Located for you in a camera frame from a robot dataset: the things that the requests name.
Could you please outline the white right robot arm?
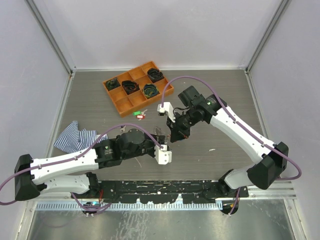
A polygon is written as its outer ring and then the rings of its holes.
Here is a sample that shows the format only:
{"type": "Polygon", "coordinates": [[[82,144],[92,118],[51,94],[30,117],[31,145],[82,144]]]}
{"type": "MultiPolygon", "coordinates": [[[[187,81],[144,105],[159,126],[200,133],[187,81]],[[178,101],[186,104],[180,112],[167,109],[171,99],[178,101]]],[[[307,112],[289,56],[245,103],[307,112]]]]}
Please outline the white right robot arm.
{"type": "Polygon", "coordinates": [[[252,161],[251,165],[231,169],[220,178],[219,191],[223,196],[231,197],[238,188],[245,186],[266,190],[286,169],[288,146],[283,142],[276,144],[256,132],[224,100],[218,100],[214,94],[205,98],[194,86],[178,97],[185,106],[181,113],[176,112],[170,102],[159,104],[157,109],[159,114],[167,114],[172,143],[188,139],[191,127],[206,122],[232,139],[252,161]]]}

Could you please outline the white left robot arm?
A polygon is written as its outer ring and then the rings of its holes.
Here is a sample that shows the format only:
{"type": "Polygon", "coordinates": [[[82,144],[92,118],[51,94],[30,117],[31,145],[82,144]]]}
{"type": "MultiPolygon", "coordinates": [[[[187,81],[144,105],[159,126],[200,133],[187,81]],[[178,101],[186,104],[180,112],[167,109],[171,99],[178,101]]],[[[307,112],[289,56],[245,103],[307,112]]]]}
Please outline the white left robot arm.
{"type": "Polygon", "coordinates": [[[14,199],[27,201],[54,192],[95,198],[100,185],[91,171],[119,166],[124,160],[144,155],[156,159],[159,165],[172,161],[165,136],[147,135],[136,128],[74,153],[50,158],[22,155],[14,169],[14,199]]]}

